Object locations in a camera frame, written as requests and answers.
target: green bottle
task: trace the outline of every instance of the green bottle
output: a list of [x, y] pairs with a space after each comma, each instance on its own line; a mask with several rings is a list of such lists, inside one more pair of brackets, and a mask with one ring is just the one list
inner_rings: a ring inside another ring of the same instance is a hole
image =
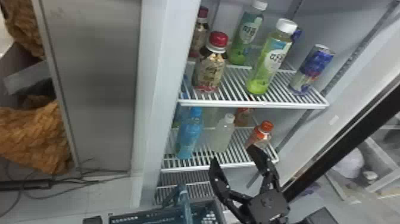
[[286, 53], [292, 46], [290, 36], [296, 28], [297, 24], [292, 20], [285, 18], [278, 20], [276, 30], [268, 34], [257, 64], [246, 82], [248, 92], [262, 95], [267, 91], [273, 77], [285, 59]]
[[236, 29], [232, 46], [228, 52], [229, 62], [239, 66], [244, 65], [251, 42], [254, 40], [264, 16], [263, 11], [268, 3], [254, 0], [252, 7], [245, 10], [239, 26]]

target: refrigerator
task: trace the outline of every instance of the refrigerator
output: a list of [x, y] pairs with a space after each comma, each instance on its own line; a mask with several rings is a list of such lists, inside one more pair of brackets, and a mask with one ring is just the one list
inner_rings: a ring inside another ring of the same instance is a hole
[[[100, 166], [141, 176], [140, 206], [148, 207], [178, 183], [188, 185], [192, 199], [212, 196], [207, 170], [217, 157], [232, 188], [255, 195], [261, 178], [248, 185], [257, 170], [243, 145], [256, 125], [269, 120], [274, 129], [268, 152], [290, 201], [366, 139], [385, 138], [369, 135], [400, 111], [399, 1], [267, 2], [246, 64], [226, 66], [218, 95], [198, 95], [183, 75], [190, 79], [193, 73], [188, 53], [199, 7], [209, 8], [210, 30], [232, 39], [250, 0], [34, 0], [77, 170]], [[248, 95], [246, 77], [279, 18], [296, 22], [302, 36], [268, 92]], [[310, 92], [294, 96], [287, 84], [317, 43], [336, 54]], [[212, 152], [210, 125], [192, 157], [179, 160], [177, 129], [171, 127], [177, 104], [217, 111], [217, 120], [241, 107], [255, 111], [225, 153]], [[391, 158], [382, 151], [374, 152]], [[398, 161], [392, 160], [389, 168], [396, 172]], [[377, 191], [389, 179], [367, 190]]]

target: energy drink can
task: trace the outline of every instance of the energy drink can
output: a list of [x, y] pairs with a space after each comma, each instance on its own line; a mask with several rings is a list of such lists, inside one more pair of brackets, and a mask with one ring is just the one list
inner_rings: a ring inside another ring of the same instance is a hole
[[314, 45], [289, 83], [288, 88], [292, 93], [294, 95], [306, 94], [310, 85], [318, 79], [334, 55], [335, 53], [328, 47], [320, 44]]
[[299, 27], [297, 27], [296, 31], [290, 36], [292, 43], [296, 43], [297, 39], [300, 38], [301, 34], [303, 33], [303, 30]]

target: red bottle cap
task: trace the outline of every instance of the red bottle cap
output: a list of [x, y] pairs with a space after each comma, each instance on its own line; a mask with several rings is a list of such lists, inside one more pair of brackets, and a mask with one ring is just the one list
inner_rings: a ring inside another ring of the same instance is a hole
[[199, 18], [207, 18], [208, 15], [208, 8], [204, 6], [200, 6], [199, 13], [197, 14], [197, 17]]
[[223, 48], [228, 44], [228, 35], [219, 31], [212, 31], [209, 38], [210, 44]]
[[270, 132], [272, 130], [272, 128], [274, 128], [274, 125], [271, 122], [269, 122], [268, 120], [265, 120], [261, 123], [260, 128], [263, 131]]

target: blue plastic basket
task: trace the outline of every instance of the blue plastic basket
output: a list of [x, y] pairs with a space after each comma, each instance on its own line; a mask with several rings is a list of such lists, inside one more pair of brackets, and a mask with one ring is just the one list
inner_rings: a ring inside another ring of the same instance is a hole
[[110, 216], [110, 224], [226, 224], [222, 206], [216, 198], [189, 203], [185, 186], [178, 186], [167, 197], [166, 203], [174, 199], [174, 207], [164, 207], [137, 213]]

